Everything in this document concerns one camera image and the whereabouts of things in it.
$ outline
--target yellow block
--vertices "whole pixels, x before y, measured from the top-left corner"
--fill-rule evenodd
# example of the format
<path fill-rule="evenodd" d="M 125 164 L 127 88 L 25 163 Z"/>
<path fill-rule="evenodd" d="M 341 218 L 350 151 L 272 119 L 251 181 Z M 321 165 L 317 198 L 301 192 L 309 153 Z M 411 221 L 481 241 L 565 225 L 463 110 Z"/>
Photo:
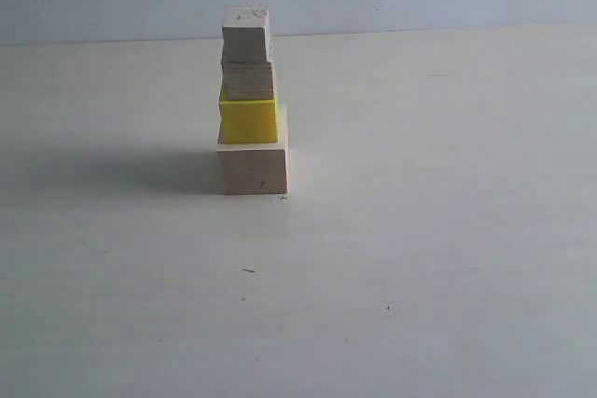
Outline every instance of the yellow block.
<path fill-rule="evenodd" d="M 228 101 L 220 90 L 220 115 L 224 144 L 278 142 L 278 99 Z"/>

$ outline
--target block tower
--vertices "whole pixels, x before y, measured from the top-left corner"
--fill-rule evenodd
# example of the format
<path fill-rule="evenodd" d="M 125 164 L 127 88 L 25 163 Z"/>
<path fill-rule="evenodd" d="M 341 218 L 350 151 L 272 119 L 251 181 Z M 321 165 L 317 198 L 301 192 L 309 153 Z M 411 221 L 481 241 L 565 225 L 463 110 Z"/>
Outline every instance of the block tower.
<path fill-rule="evenodd" d="M 222 35 L 217 154 L 226 193 L 287 193 L 286 109 L 278 104 L 268 9 L 229 8 Z"/>

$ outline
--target wooden block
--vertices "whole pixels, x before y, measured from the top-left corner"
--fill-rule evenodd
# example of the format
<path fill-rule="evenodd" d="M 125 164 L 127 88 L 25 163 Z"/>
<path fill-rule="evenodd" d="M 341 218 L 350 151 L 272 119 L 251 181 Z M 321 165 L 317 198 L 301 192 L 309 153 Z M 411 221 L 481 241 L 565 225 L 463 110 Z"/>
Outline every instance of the wooden block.
<path fill-rule="evenodd" d="M 286 108 L 279 107 L 278 135 L 273 144 L 224 144 L 220 124 L 217 155 L 229 195 L 288 192 L 288 128 Z"/>
<path fill-rule="evenodd" d="M 267 7 L 232 7 L 224 25 L 224 59 L 229 62 L 269 62 L 271 60 L 270 15 Z"/>
<path fill-rule="evenodd" d="M 265 144 L 278 141 L 278 100 L 228 101 L 227 90 L 220 90 L 222 143 Z"/>

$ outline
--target stacked blocks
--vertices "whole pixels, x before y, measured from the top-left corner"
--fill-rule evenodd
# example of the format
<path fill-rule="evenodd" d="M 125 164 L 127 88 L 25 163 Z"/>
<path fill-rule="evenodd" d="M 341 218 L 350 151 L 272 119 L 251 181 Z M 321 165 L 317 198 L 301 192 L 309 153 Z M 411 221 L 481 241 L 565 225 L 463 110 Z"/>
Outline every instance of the stacked blocks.
<path fill-rule="evenodd" d="M 222 27 L 217 154 L 228 194 L 286 193 L 288 138 L 266 7 L 234 7 Z"/>

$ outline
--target white table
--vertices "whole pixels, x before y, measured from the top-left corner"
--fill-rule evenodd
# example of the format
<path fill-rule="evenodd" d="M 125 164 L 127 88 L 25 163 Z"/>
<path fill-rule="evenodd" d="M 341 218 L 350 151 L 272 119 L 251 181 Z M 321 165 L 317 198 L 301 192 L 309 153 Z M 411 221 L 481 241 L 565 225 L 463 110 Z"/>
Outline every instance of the white table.
<path fill-rule="evenodd" d="M 220 41 L 0 49 L 0 396 L 597 396 L 597 26 L 274 46 L 288 199 Z"/>

